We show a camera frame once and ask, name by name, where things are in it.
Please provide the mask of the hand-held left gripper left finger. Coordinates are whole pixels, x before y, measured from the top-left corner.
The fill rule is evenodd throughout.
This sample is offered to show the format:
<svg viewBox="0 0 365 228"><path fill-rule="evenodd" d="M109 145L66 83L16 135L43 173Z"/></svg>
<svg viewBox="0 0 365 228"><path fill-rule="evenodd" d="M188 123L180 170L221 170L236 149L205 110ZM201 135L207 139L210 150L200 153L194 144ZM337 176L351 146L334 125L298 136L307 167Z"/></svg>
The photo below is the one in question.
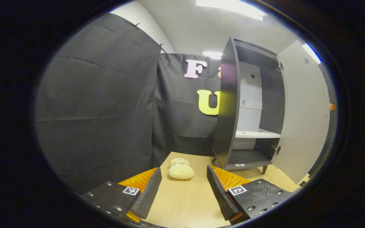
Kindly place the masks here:
<svg viewBox="0 0 365 228"><path fill-rule="evenodd" d="M161 169L153 168L119 183L107 181L80 197L109 218L129 224L143 224L161 181Z"/></svg>

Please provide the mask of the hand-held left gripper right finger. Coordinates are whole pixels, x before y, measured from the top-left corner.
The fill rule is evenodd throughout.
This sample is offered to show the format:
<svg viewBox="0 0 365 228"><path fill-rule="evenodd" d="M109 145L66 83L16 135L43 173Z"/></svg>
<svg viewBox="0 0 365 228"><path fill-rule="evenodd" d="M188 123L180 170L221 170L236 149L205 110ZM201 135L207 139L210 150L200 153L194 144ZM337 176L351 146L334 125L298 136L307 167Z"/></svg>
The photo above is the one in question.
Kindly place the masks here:
<svg viewBox="0 0 365 228"><path fill-rule="evenodd" d="M281 205L293 194L267 180L250 181L212 165L207 166L207 180L223 218L231 225L260 217Z"/></svg>

